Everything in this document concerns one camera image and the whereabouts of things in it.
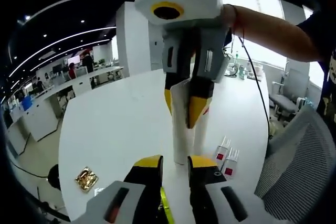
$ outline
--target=black cable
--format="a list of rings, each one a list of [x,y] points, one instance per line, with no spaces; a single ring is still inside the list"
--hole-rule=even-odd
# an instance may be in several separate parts
[[[236,6],[234,5],[230,5],[232,6],[234,12],[235,12],[235,15],[236,15],[236,21],[235,21],[235,24],[240,22],[239,20],[239,15],[238,15],[238,10],[236,8]],[[256,82],[257,82],[257,86],[258,86],[258,90],[259,90],[259,93],[260,93],[260,97],[261,97],[261,101],[262,101],[262,105],[264,106],[264,112],[265,112],[265,116],[266,116],[266,120],[267,120],[267,127],[268,127],[268,139],[270,139],[270,128],[269,128],[269,120],[268,120],[268,115],[267,115],[267,110],[266,110],[266,106],[265,106],[265,101],[264,101],[264,98],[263,98],[263,93],[261,92],[261,88],[260,88],[260,85],[259,85],[259,81],[258,81],[258,78],[257,78],[257,74],[256,74],[256,70],[254,69],[254,65],[253,65],[253,62],[251,60],[251,57],[250,57],[250,54],[248,53],[245,45],[244,45],[244,41],[245,41],[245,30],[244,30],[244,26],[242,25],[242,28],[243,28],[243,39],[238,37],[241,44],[242,44],[242,47],[244,48],[246,54],[247,54],[247,57],[248,57],[248,60],[250,61],[251,63],[251,66],[252,66],[252,70],[253,70],[253,74],[254,74],[254,77],[256,79]]]
[[[36,174],[34,174],[34,173],[28,172],[27,170],[24,170],[24,169],[22,169],[21,167],[19,167],[19,166],[17,166],[16,164],[14,164],[14,162],[13,162],[11,159],[9,159],[9,160],[10,160],[10,162],[11,162],[16,168],[18,168],[18,169],[20,169],[20,170],[23,170],[24,172],[26,172],[26,173],[28,173],[28,174],[30,174],[30,175],[33,175],[33,176],[38,177],[38,178],[48,178],[48,176],[39,176],[39,175],[36,175]]]

